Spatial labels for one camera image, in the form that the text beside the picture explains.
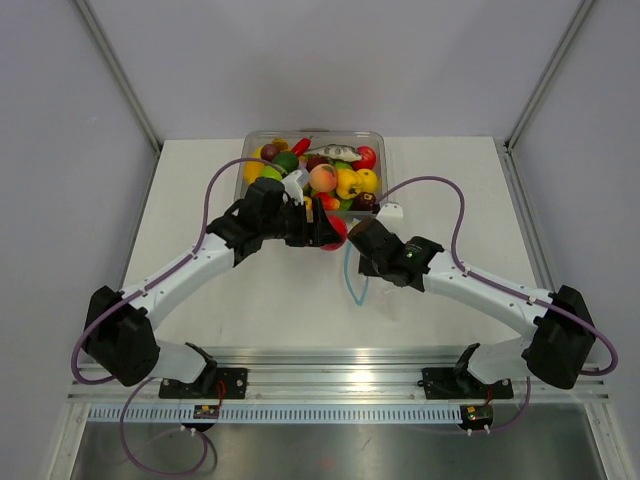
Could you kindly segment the clear zip top bag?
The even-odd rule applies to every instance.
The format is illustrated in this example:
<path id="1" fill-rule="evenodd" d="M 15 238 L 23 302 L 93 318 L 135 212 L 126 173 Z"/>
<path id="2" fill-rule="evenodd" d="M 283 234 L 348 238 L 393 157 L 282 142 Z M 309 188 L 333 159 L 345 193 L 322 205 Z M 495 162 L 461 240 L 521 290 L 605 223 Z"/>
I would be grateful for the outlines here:
<path id="1" fill-rule="evenodd" d="M 348 242 L 343 261 L 343 280 L 356 310 L 367 316 L 395 322 L 398 316 L 399 289 L 378 277 L 367 277 L 359 271 L 360 254 Z"/>

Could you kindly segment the orange peach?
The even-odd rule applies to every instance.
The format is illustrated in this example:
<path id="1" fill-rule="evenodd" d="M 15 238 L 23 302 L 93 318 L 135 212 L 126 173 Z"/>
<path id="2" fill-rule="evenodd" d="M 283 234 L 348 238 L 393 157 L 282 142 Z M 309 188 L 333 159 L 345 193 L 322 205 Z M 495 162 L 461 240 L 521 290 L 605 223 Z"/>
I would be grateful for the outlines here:
<path id="1" fill-rule="evenodd" d="M 337 170 L 330 164 L 317 165 L 310 172 L 309 185 L 321 193 L 333 191 L 337 187 Z"/>

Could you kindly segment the green apple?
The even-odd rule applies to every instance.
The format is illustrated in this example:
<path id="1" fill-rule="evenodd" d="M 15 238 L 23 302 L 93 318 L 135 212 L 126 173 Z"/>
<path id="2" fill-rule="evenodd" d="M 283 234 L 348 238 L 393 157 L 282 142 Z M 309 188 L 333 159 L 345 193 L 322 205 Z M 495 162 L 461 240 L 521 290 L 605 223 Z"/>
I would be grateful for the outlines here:
<path id="1" fill-rule="evenodd" d="M 259 174 L 259 177 L 281 181 L 283 179 L 283 174 L 275 166 L 267 165 L 262 169 L 261 173 Z"/>

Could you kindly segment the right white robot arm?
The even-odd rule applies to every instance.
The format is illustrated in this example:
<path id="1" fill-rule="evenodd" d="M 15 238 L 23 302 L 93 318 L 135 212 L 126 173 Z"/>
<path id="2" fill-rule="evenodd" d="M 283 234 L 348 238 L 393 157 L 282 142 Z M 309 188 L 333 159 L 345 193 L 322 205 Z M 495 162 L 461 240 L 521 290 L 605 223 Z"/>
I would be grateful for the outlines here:
<path id="1" fill-rule="evenodd" d="M 574 387 L 595 342 L 581 294 L 502 284 L 500 278 L 460 268 L 451 251 L 414 236 L 402 241 L 380 221 L 366 219 L 348 234 L 360 254 L 359 271 L 397 287 L 440 295 L 491 317 L 518 333 L 496 344 L 474 343 L 451 370 L 425 383 L 446 398 L 482 398 L 504 380 L 534 376 L 562 390 Z"/>

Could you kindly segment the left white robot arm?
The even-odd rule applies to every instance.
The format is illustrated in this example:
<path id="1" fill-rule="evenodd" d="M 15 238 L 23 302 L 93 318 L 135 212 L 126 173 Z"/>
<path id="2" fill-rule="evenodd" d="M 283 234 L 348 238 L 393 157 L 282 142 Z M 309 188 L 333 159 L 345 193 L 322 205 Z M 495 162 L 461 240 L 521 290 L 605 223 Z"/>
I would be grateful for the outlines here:
<path id="1" fill-rule="evenodd" d="M 258 179 L 222 216 L 204 222 L 183 256 L 123 290 L 96 290 L 72 355 L 86 353 L 109 380 L 123 386 L 162 378 L 178 382 L 195 398 L 208 396 L 216 388 L 217 361 L 192 343 L 159 342 L 155 331 L 182 302 L 257 253 L 267 240 L 321 248 L 343 237 L 322 202 L 305 202 L 296 182 Z"/>

